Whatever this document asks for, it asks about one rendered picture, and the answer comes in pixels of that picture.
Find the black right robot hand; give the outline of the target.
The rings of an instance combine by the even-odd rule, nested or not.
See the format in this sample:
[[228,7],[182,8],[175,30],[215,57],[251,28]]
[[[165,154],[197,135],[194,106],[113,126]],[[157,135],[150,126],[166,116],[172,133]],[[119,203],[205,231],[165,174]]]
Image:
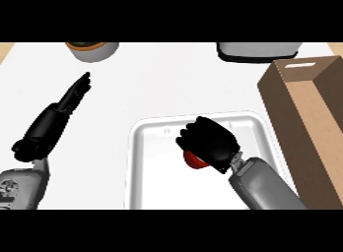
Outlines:
[[233,133],[208,117],[200,116],[194,123],[181,130],[176,143],[221,173],[227,173],[240,146]]

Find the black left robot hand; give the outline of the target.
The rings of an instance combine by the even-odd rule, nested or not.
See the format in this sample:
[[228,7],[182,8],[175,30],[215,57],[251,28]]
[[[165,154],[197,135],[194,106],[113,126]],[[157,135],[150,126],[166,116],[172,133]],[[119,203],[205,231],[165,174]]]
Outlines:
[[60,102],[52,103],[37,117],[25,137],[15,143],[15,159],[30,162],[51,154],[60,141],[70,116],[89,92],[91,73],[86,73],[70,87]]

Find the white tray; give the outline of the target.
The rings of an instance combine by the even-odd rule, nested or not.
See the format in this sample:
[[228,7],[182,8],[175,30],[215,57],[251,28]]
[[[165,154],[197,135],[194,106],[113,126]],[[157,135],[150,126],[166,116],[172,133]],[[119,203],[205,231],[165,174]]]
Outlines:
[[[262,158],[292,182],[282,162],[271,128],[252,111],[213,113],[209,118],[234,134],[246,158]],[[126,207],[144,210],[245,210],[228,178],[213,168],[194,169],[185,163],[176,144],[181,130],[196,121],[194,115],[141,120],[129,138],[129,177]]]

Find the brown cardboard box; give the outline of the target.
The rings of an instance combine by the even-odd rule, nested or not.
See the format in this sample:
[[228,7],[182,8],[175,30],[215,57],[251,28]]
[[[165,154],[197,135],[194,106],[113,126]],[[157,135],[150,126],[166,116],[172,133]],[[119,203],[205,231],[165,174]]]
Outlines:
[[258,89],[301,199],[343,210],[343,58],[274,61]]

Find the grey plant pot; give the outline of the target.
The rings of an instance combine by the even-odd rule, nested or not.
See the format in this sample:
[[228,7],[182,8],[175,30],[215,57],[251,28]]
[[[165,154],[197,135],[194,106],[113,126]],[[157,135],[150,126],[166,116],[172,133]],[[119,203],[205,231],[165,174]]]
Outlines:
[[91,46],[76,46],[71,42],[65,43],[74,57],[86,63],[101,62],[108,59],[119,50],[117,42],[99,42]]

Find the grey and black appliance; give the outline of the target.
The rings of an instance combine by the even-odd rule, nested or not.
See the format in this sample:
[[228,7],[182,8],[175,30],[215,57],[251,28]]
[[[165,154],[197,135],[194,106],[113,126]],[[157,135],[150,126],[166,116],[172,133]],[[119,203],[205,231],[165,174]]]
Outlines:
[[218,57],[237,63],[271,63],[299,54],[301,42],[219,42]]

